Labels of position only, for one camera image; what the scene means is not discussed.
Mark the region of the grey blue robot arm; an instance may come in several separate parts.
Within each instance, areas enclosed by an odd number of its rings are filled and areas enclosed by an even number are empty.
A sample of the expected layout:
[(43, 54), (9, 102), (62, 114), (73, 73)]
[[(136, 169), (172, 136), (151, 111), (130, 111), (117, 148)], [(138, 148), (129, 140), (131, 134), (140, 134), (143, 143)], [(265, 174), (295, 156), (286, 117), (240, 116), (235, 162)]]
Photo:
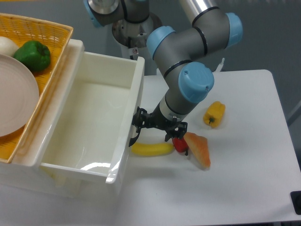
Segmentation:
[(139, 134), (143, 128), (166, 133), (165, 140), (182, 138), (187, 131), (184, 118), (208, 95), (214, 85), (209, 68), (201, 57), (239, 43), (243, 37), (240, 18), (224, 13), (213, 0), (182, 0), (191, 28), (177, 33), (163, 26), (150, 12), (147, 0), (86, 0), (85, 8), (94, 26), (112, 26), (114, 39), (127, 48), (130, 59), (148, 49), (168, 91), (153, 112), (138, 108), (132, 125)]

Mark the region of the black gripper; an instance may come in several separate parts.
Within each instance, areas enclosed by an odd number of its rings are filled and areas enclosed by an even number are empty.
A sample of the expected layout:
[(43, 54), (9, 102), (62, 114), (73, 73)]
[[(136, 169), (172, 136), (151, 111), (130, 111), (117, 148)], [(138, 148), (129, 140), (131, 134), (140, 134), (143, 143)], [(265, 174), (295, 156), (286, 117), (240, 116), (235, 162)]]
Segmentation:
[(136, 113), (133, 115), (132, 125), (137, 130), (146, 127), (165, 131), (165, 142), (172, 138), (182, 139), (188, 128), (187, 122), (180, 122), (176, 117), (169, 120), (160, 111), (154, 111), (149, 116), (147, 111), (140, 107), (137, 107)]

